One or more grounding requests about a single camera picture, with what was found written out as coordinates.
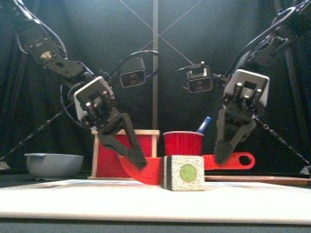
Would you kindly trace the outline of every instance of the metal pole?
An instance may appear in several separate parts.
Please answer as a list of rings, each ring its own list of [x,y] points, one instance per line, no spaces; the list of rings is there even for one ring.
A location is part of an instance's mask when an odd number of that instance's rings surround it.
[[[276,12],[279,11],[279,9],[281,9],[281,3],[279,0],[275,0],[275,9],[276,9]],[[293,101],[293,106],[295,106],[299,136],[300,136],[301,144],[304,146],[304,152],[309,154],[311,145],[309,145],[308,136],[307,136],[305,117],[304,117],[303,103],[301,103],[301,98],[300,98],[301,95],[300,95],[299,85],[297,85],[296,70],[295,70],[293,60],[292,60],[291,46],[288,46],[284,52],[284,58],[285,58],[287,72],[288,72],[288,78],[289,78],[289,84],[291,84],[291,94],[292,94],[292,101]]]
[[[159,49],[159,1],[153,0],[153,50]],[[157,56],[153,56],[153,71],[157,70]],[[157,129],[157,75],[153,77],[153,95],[152,95],[152,129]]]

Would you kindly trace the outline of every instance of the blue pen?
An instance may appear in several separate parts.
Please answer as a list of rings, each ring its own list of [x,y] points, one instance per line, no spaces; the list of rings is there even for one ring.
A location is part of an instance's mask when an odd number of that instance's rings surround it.
[[[201,125],[200,125],[200,127],[199,127],[199,129],[196,131],[197,133],[203,134],[203,132],[204,132],[204,130],[205,130],[208,124],[209,124],[209,121],[211,121],[211,117],[207,116],[207,118],[201,122]]]

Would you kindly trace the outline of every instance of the small box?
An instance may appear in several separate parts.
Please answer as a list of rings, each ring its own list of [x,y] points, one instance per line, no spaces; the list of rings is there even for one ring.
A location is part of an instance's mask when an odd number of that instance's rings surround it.
[[[161,187],[172,191],[201,191],[204,186],[204,160],[200,156],[161,158]]]
[[[97,132],[92,132],[92,134],[94,135],[94,141],[92,173],[89,178],[129,178],[129,175],[118,162],[117,153],[101,144],[97,138]],[[145,157],[156,157],[159,130],[134,130],[134,134]],[[114,138],[125,147],[129,147],[128,137],[124,130],[120,130],[114,135]]]

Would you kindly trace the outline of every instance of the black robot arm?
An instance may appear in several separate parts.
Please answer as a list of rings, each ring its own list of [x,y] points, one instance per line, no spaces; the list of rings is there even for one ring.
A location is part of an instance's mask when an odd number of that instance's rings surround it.
[[[76,114],[84,126],[98,132],[101,143],[122,156],[128,157],[136,167],[144,167],[145,158],[134,135],[126,113],[116,109],[112,88],[97,76],[94,77],[80,61],[66,59],[65,48],[49,36],[48,28],[24,6],[21,0],[0,0],[1,9],[9,16],[20,42],[38,65],[61,77],[61,82],[74,90]],[[125,147],[113,137],[124,129],[130,147]]]

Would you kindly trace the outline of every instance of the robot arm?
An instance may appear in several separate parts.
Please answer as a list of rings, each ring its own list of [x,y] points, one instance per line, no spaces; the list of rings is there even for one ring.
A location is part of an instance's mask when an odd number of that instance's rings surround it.
[[[271,27],[247,44],[236,62],[224,75],[223,109],[217,119],[217,139],[213,148],[216,161],[224,164],[236,144],[243,142],[264,113],[268,92],[265,70],[276,57],[311,28],[311,1],[279,13]]]
[[[61,77],[61,82],[74,90],[76,114],[88,128],[96,129],[101,143],[122,156],[128,157],[136,167],[145,166],[138,140],[126,113],[116,109],[112,88],[98,76],[94,77],[80,61],[68,60],[64,47],[58,46],[48,34],[45,25],[32,15],[21,0],[1,0],[1,8],[12,20],[18,38],[26,45],[36,63]],[[130,147],[126,148],[114,139],[120,129],[125,130]]]
[[[264,113],[268,77],[237,69],[223,91],[213,148],[216,162],[224,164],[236,145],[256,127],[253,118]]]

